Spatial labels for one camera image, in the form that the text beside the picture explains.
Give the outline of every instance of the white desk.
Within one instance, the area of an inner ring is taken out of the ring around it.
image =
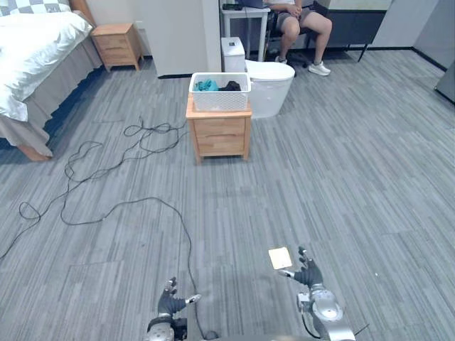
[[[247,18],[250,21],[252,18],[261,18],[261,33],[259,36],[259,51],[257,60],[264,61],[264,45],[265,45],[265,31],[267,29],[267,15],[270,9],[254,9],[252,7],[244,7],[241,11],[226,11],[221,10],[223,13],[223,21],[225,25],[225,37],[230,37],[230,19]],[[250,57],[250,44],[247,46],[247,58]]]

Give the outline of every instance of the gray cabinet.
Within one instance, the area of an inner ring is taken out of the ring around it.
[[[455,102],[455,62],[452,63],[451,67],[439,80],[436,90],[452,102]]]
[[[455,59],[455,1],[440,0],[414,47],[444,67]]]
[[[333,28],[329,45],[364,45],[359,61],[376,33],[387,11],[330,10],[315,2],[315,10],[332,20]]]

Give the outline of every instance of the bed frame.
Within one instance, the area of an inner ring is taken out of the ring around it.
[[[92,12],[90,11],[86,0],[70,0],[70,6],[73,11],[81,11],[88,21],[92,25],[95,25],[95,20],[93,19]],[[32,161],[47,161],[51,159],[50,156],[44,156],[37,152],[32,146],[20,145],[17,146],[17,148]]]
[[[89,22],[95,25],[95,20],[93,19],[92,12],[90,12],[86,0],[70,0],[70,6],[73,11],[83,12]]]

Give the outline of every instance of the blue cloth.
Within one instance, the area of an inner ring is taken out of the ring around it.
[[[218,86],[214,80],[206,80],[204,82],[197,82],[195,91],[218,91]]]

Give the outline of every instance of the wooden nightstand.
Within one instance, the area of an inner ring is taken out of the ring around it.
[[[118,65],[134,65],[139,71],[137,61],[139,57],[144,60],[144,56],[132,23],[98,26],[92,32],[92,38],[107,71]]]
[[[190,125],[196,161],[204,156],[242,155],[250,151],[251,107],[240,112],[197,112],[188,95],[186,118]]]

